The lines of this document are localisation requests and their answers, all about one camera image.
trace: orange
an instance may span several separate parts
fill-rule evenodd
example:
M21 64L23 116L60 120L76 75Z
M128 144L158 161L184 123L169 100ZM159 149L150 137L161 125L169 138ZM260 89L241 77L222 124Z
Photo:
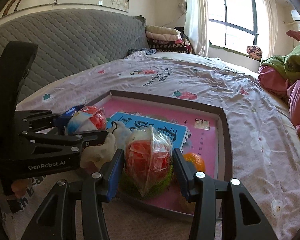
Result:
M204 164L204 160L200 157L200 155L196 153L186 153L183 155L183 157L187 162L191 162L197 171L206 171L206 165Z

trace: window frame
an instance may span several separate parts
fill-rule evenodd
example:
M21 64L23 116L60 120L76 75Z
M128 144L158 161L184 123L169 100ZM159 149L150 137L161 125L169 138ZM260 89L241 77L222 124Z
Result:
M257 45L257 41L258 41L258 21L257 21L257 7L256 7L256 0L251 0L252 2L252 14L253 14L253 31L246 29L244 27L241 27L239 25L235 25L232 23L229 23L227 20L227 0L225 0L225 11L226 11L226 17L225 17L225 22L223 21L219 21L219 20L214 20L214 19L210 19L210 22L215 22L215 23L220 23L223 24L225 26L229 26L235 29L238 29L240 31L244 31L246 33L252 34L253 35L253 45ZM226 47L226 41L227 41L227 28L226 28L226 35L225 35L225 47Z

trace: stack of folded blankets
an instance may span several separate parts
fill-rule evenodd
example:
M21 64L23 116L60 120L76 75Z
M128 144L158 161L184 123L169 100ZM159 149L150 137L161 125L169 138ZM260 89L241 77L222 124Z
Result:
M151 49L192 54L190 42L176 29L147 25L146 36Z

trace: bed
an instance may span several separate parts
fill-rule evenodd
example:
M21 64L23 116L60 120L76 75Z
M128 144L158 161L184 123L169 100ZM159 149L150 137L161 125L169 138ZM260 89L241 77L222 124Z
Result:
M61 113L109 90L169 97L184 91L196 95L189 100L220 106L230 128L233 177L255 198L279 240L292 239L300 229L300 140L287 106L259 86L256 73L218 59L173 52L150 56L137 52L126 57L129 49L147 47L144 28L142 17L85 9L30 14L1 25L0 54L9 40L39 44L17 110ZM164 79L129 75L148 69L172 73ZM58 179L78 179L69 172L48 177L38 199ZM38 205L27 212L33 213ZM187 239L191 227L141 212L120 200L104 205L104 212L111 239ZM19 215L14 214L13 221L16 239L26 227ZM80 222L78 228L81 239ZM216 239L221 239L220 222L216 230Z

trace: gray quilted headboard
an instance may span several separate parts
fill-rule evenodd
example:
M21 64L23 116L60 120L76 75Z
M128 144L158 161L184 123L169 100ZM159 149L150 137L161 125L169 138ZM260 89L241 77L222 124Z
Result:
M148 48L143 17L92 9L25 15L0 25L0 55L8 41L39 45L19 100L66 76Z

